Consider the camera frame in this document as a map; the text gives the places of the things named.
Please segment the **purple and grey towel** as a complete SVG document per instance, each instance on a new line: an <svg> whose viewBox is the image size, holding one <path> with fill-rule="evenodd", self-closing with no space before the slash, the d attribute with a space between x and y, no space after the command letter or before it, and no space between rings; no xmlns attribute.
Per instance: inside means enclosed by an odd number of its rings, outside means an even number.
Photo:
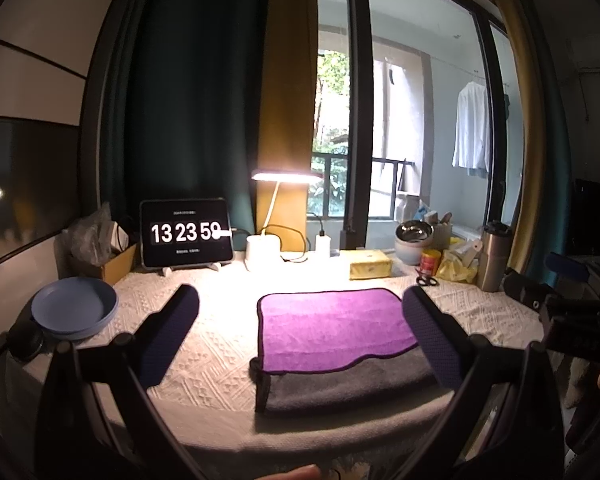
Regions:
<svg viewBox="0 0 600 480"><path fill-rule="evenodd" d="M249 367L262 416L330 415L437 383L389 289L269 294L257 312Z"/></svg>

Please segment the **stainless steel bowl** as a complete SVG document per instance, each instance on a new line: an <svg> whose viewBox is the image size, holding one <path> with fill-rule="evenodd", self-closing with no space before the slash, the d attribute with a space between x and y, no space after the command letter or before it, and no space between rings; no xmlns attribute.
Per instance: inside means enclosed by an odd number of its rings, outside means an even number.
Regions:
<svg viewBox="0 0 600 480"><path fill-rule="evenodd" d="M396 238L405 243L416 243L429 240L434 230L422 220L406 220L396 227Z"/></svg>

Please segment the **white charger adapter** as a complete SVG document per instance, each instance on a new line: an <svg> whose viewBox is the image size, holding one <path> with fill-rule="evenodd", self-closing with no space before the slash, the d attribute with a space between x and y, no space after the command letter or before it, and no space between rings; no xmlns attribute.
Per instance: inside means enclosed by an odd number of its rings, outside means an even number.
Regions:
<svg viewBox="0 0 600 480"><path fill-rule="evenodd" d="M332 252L332 239L324 230L319 230L315 237L314 252L317 257L329 258Z"/></svg>

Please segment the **white hanging shirt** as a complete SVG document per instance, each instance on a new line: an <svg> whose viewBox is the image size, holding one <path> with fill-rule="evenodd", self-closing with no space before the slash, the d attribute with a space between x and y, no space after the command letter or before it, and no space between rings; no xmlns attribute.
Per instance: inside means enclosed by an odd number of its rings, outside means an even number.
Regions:
<svg viewBox="0 0 600 480"><path fill-rule="evenodd" d="M488 90L469 81L457 97L452 166L470 176L486 179L491 163L490 103Z"/></svg>

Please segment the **dark green curtain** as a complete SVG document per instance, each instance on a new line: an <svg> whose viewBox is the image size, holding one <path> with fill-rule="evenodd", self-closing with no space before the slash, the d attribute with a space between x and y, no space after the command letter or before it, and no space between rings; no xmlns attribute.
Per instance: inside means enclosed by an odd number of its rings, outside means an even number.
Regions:
<svg viewBox="0 0 600 480"><path fill-rule="evenodd" d="M268 0L128 0L105 84L102 199L130 234L144 200L227 202L242 244L254 186Z"/></svg>

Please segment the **mustard yellow curtain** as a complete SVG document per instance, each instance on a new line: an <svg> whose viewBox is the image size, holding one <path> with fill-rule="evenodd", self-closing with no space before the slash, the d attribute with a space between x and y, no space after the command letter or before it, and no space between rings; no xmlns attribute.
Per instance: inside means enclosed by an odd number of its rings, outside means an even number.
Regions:
<svg viewBox="0 0 600 480"><path fill-rule="evenodd" d="M260 96L259 169L309 170L317 77L317 0L268 0ZM256 184L257 227L274 184ZM270 231L285 252L303 249L308 188L282 184Z"/></svg>

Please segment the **white bowl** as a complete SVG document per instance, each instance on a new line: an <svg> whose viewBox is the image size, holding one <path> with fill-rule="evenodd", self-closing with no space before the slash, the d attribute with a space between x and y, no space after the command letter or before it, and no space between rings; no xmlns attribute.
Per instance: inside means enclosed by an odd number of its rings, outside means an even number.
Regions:
<svg viewBox="0 0 600 480"><path fill-rule="evenodd" d="M409 266L418 266L420 258L422 258L422 252L431 245L430 238L426 240L400 240L396 238L394 240L394 252L396 258L400 259L403 263Z"/></svg>

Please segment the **white textured tablecloth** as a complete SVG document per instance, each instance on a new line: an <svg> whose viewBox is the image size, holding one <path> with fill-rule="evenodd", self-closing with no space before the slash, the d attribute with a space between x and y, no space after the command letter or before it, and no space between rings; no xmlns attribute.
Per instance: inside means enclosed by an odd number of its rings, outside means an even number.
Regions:
<svg viewBox="0 0 600 480"><path fill-rule="evenodd" d="M250 272L241 261L213 270L179 270L169 276L134 272L117 284L119 307L90 339L97 347L134 332L160 310L178 286L197 289L198 318L151 401L193 456L220 476L306 462L387 463L411 452L450 400L428 387L367 408L301 418L256 413L249 363L258 352L258 300L274 292L329 292L384 288L402 295L414 269L396 263L388 278L353 281L337 260Z"/></svg>

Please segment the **clear plastic bag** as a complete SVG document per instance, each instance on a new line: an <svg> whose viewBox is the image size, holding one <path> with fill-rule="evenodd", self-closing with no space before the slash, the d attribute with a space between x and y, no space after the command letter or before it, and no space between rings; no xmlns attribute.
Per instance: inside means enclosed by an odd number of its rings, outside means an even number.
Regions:
<svg viewBox="0 0 600 480"><path fill-rule="evenodd" d="M129 235L111 217L108 202L63 230L62 240L70 256L91 266L103 266L130 246Z"/></svg>

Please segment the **stainless steel tumbler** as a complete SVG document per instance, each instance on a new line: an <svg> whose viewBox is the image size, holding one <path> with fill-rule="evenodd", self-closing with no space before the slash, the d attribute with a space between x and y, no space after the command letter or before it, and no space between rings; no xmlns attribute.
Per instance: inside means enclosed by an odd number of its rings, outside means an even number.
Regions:
<svg viewBox="0 0 600 480"><path fill-rule="evenodd" d="M507 268L513 231L507 224L492 220L482 230L477 286L484 292L497 292Z"/></svg>

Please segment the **yellow plastic bag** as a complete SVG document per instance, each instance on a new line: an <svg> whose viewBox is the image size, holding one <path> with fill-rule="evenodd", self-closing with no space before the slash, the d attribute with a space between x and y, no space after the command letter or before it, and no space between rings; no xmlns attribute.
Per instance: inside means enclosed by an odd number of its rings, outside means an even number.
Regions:
<svg viewBox="0 0 600 480"><path fill-rule="evenodd" d="M460 240L442 252L436 278L453 283L472 284L478 274L482 240Z"/></svg>

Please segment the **yellow tissue pack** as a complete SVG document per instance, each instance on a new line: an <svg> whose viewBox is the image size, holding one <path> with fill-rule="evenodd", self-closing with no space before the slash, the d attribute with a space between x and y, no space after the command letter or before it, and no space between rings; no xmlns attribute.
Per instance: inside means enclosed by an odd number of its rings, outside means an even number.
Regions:
<svg viewBox="0 0 600 480"><path fill-rule="evenodd" d="M348 250L349 278L351 281L390 278L392 261L381 250L357 249Z"/></svg>

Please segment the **cardboard box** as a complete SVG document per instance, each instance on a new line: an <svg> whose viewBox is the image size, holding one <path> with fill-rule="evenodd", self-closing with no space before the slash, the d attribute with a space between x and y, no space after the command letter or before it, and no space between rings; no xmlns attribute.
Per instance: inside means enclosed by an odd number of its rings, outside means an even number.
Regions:
<svg viewBox="0 0 600 480"><path fill-rule="evenodd" d="M140 264L138 245L133 244L119 255L112 257L103 266L92 266L68 255L69 266L76 275L99 278L109 285L117 284Z"/></svg>

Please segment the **white perforated basket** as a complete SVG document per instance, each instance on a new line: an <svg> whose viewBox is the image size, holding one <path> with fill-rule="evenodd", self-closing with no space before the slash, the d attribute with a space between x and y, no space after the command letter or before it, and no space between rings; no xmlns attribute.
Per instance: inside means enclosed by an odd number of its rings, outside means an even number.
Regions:
<svg viewBox="0 0 600 480"><path fill-rule="evenodd" d="M430 247L435 250L448 249L451 245L452 236L452 212L448 211L439 217L437 211L432 210L425 214L425 222L431 226L432 237Z"/></svg>

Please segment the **white desk lamp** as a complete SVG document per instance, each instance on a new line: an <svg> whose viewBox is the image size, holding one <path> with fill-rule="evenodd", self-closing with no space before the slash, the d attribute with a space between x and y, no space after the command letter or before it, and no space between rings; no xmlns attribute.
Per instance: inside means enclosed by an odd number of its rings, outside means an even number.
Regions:
<svg viewBox="0 0 600 480"><path fill-rule="evenodd" d="M268 234L266 230L271 224L277 196L282 184L310 185L320 182L323 175L313 170L256 169L251 177L256 182L273 183L274 188L261 229L257 234L248 235L246 238L244 260L246 269L250 272L268 271L282 263L305 262L308 242L303 234L300 235L303 242L301 256L289 259L283 256L282 240L275 234Z"/></svg>

